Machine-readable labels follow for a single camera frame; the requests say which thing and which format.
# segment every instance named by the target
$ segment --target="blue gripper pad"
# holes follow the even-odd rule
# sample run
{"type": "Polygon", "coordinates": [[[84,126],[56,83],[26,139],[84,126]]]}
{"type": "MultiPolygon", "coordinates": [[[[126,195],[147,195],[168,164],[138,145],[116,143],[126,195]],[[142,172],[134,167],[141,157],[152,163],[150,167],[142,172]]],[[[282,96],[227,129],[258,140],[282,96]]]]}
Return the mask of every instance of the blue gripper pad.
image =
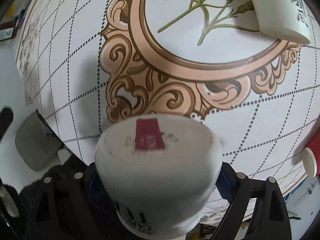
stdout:
{"type": "Polygon", "coordinates": [[[228,200],[229,203],[233,201],[232,184],[223,170],[220,171],[216,187],[223,199],[228,200]]]}

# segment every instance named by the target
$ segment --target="red paper cup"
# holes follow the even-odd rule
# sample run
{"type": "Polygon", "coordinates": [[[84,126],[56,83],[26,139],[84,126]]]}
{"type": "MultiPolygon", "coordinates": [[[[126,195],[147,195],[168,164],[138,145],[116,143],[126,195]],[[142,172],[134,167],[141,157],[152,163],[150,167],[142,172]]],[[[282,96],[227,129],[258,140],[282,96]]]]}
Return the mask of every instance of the red paper cup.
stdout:
{"type": "Polygon", "coordinates": [[[302,151],[302,161],[309,177],[313,178],[320,174],[320,131],[302,151]]]}

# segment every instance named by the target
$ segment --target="ornate frame pattern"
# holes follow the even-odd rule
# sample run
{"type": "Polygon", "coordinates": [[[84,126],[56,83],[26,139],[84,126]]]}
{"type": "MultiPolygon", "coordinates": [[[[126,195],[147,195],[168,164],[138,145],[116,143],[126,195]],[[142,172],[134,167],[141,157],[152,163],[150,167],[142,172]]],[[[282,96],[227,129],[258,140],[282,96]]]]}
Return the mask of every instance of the ornate frame pattern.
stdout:
{"type": "Polygon", "coordinates": [[[106,99],[111,123],[149,113],[197,113],[205,118],[212,108],[230,109],[241,103],[251,89],[272,95],[301,49],[300,44],[276,40],[246,59],[223,64],[194,62],[170,53],[153,38],[145,0],[112,0],[106,15],[99,59],[110,74],[106,99]],[[120,95],[121,88],[136,102],[120,95]]]}

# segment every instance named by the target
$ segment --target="white paper cup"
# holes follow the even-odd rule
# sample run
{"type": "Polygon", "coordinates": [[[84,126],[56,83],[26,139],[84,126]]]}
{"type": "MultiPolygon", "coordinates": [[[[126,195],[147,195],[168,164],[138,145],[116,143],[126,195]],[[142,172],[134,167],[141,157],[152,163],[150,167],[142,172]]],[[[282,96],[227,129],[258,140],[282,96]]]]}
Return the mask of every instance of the white paper cup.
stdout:
{"type": "Polygon", "coordinates": [[[310,43],[311,24],[302,0],[252,0],[260,31],[286,41],[310,43]]]}
{"type": "Polygon", "coordinates": [[[124,226],[145,239],[169,240],[183,238],[199,222],[220,173],[222,147],[193,119],[144,115],[105,131],[95,164],[124,226]],[[136,136],[138,119],[156,119],[163,149],[149,139],[149,149],[136,150],[136,137],[143,141],[136,136]]]}

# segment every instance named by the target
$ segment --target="white label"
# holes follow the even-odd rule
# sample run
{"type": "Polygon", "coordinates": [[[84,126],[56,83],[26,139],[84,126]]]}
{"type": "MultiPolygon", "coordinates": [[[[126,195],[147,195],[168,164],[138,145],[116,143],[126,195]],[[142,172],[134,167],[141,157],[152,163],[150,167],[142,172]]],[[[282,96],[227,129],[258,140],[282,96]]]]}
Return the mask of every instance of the white label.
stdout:
{"type": "Polygon", "coordinates": [[[14,28],[0,30],[0,41],[11,38],[14,28]]]}

